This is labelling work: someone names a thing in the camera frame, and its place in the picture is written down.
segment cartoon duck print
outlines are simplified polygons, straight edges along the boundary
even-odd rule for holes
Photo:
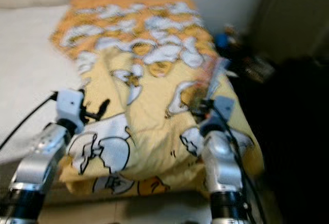
[[[95,43],[96,50],[102,50],[110,47],[116,47],[124,52],[129,51],[129,44],[120,41],[118,38],[101,37]]]
[[[74,47],[80,44],[86,36],[101,34],[104,30],[95,25],[80,25],[71,27],[63,36],[60,46]]]
[[[118,5],[109,4],[105,7],[104,11],[98,15],[98,17],[114,23],[122,19],[124,17],[124,13]]]
[[[141,10],[145,9],[146,5],[143,3],[133,3],[127,9],[123,9],[122,13],[126,20],[136,18]]]
[[[175,2],[167,4],[167,7],[171,14],[175,15],[198,15],[199,12],[197,10],[191,9],[185,2]]]
[[[94,14],[104,12],[105,7],[98,6],[96,8],[87,8],[87,9],[79,9],[76,11],[77,14]]]
[[[134,183],[135,181],[125,179],[120,174],[114,173],[109,176],[97,178],[94,183],[93,192],[111,189],[113,195],[122,194],[130,190]]]
[[[193,156],[199,156],[204,148],[204,138],[196,127],[189,128],[179,136],[187,151]]]
[[[145,21],[146,30],[167,30],[175,28],[177,31],[182,30],[183,25],[167,17],[153,16]]]
[[[165,111],[165,118],[168,119],[175,114],[186,112],[188,108],[188,98],[184,97],[184,91],[192,87],[196,82],[195,81],[184,81],[181,82],[176,90],[174,97]]]
[[[72,166],[83,174],[91,159],[99,157],[109,173],[123,170],[129,160],[131,139],[124,114],[118,114],[85,127],[85,132],[74,136],[68,154]]]
[[[192,24],[184,27],[183,32],[186,35],[197,37],[202,30],[203,28],[200,25]]]
[[[124,82],[129,88],[129,97],[127,105],[131,105],[142,92],[142,86],[139,84],[139,79],[143,76],[143,67],[140,64],[133,64],[132,70],[115,70],[112,75]]]
[[[145,32],[145,27],[143,22],[137,23],[136,27],[133,29],[133,35],[139,37],[143,32]]]
[[[81,51],[77,57],[78,73],[83,74],[90,71],[96,63],[97,55],[88,51]]]
[[[205,27],[203,20],[197,16],[193,16],[192,19],[183,21],[182,25],[184,27],[193,26],[195,28],[201,28],[201,29],[204,29],[204,27]]]
[[[181,40],[176,36],[167,36],[159,40],[159,47],[143,58],[150,74],[157,78],[168,75],[173,63],[179,58]]]
[[[161,40],[168,36],[168,32],[165,30],[152,29],[150,30],[150,35],[156,40]]]
[[[204,58],[201,54],[198,53],[195,48],[196,38],[189,37],[184,40],[184,47],[180,54],[180,58],[187,64],[189,67],[198,68],[203,63]]]
[[[120,31],[123,33],[132,33],[136,26],[136,20],[121,20],[117,25],[106,27],[110,31]]]
[[[194,44],[195,48],[200,54],[208,54],[209,51],[215,50],[215,45],[212,42],[199,40]]]
[[[119,35],[121,35],[122,31],[121,28],[118,26],[106,26],[105,31],[100,35],[101,37],[115,37],[117,38]]]
[[[170,190],[170,186],[164,184],[159,177],[153,177],[138,182],[138,195],[148,196],[156,193],[163,193]]]
[[[130,43],[130,51],[136,58],[144,58],[155,47],[156,43],[154,41],[142,38],[132,40]]]
[[[167,17],[169,15],[167,7],[164,6],[150,6],[149,10],[154,16]]]

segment white sheet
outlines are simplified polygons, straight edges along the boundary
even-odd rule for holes
[[[74,62],[49,41],[67,8],[0,10],[0,143],[52,90],[80,85]],[[55,114],[51,101],[33,115],[0,151],[0,163],[22,157]]]

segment blanket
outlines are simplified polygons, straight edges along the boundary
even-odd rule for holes
[[[87,110],[110,100],[61,161],[60,179],[71,192],[207,192],[204,139],[189,104],[200,72],[218,55],[190,0],[72,0],[51,40],[76,60]],[[260,148],[224,75],[214,96],[230,110],[237,139],[253,140],[243,159],[247,172],[258,174]]]

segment black cable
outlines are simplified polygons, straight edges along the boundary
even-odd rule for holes
[[[229,133],[230,137],[231,137],[231,141],[232,141],[232,144],[234,146],[234,156],[235,156],[235,160],[236,162],[238,163],[240,169],[241,169],[241,180],[242,180],[242,190],[243,190],[243,195],[246,196],[246,180],[251,188],[251,191],[255,197],[255,200],[256,200],[256,204],[257,204],[257,208],[258,208],[258,211],[259,211],[259,214],[261,216],[261,219],[263,221],[263,224],[266,224],[266,217],[265,217],[265,213],[264,213],[264,209],[263,209],[263,206],[262,206],[262,203],[260,201],[260,198],[258,196],[258,193],[255,189],[255,187],[253,186],[252,182],[251,182],[251,179],[249,178],[249,176],[247,175],[244,167],[243,167],[243,164],[242,164],[242,158],[241,158],[241,154],[240,154],[240,151],[239,151],[239,145],[237,143],[237,140],[235,138],[235,136],[232,134],[232,131],[230,129],[230,127],[228,126],[224,116],[222,115],[222,113],[218,110],[218,108],[216,108],[214,105],[212,106],[212,108],[214,109],[214,111],[218,114],[219,118],[222,120],[222,122],[224,123],[225,125],[225,128],[227,130],[227,132]],[[255,223],[255,220],[252,216],[252,213],[251,213],[251,210],[248,210],[248,216],[249,216],[249,219],[251,221],[251,223]]]
[[[48,97],[46,100],[44,100],[39,106],[37,106],[35,109],[33,109],[15,128],[12,130],[12,132],[6,137],[6,139],[2,142],[0,145],[0,151],[1,149],[6,145],[6,143],[9,141],[9,139],[17,132],[17,130],[25,123],[25,121],[31,117],[39,108],[41,108],[43,105],[45,105],[49,100],[56,100],[57,98],[57,92],[54,92],[50,97]]]

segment floor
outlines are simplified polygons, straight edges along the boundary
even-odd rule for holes
[[[44,208],[39,224],[209,224],[209,204],[196,192],[168,193]]]

